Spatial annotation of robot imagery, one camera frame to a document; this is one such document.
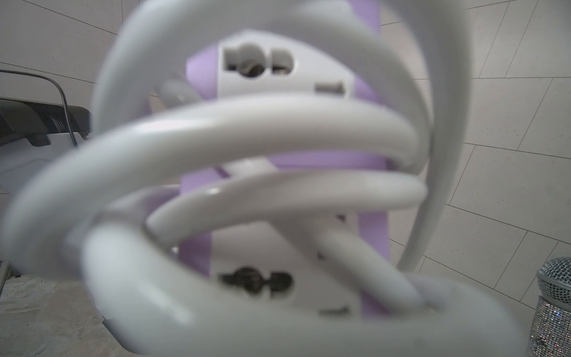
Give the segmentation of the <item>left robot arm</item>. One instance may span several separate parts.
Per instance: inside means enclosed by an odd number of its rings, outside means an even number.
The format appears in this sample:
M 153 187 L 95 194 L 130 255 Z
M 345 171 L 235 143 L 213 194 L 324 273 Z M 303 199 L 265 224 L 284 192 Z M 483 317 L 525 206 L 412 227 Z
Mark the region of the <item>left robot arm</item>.
M 68 103 L 55 80 L 29 72 L 1 70 L 54 85 L 55 104 L 1 98 L 1 189 L 14 195 L 50 163 L 89 140 L 91 113 Z

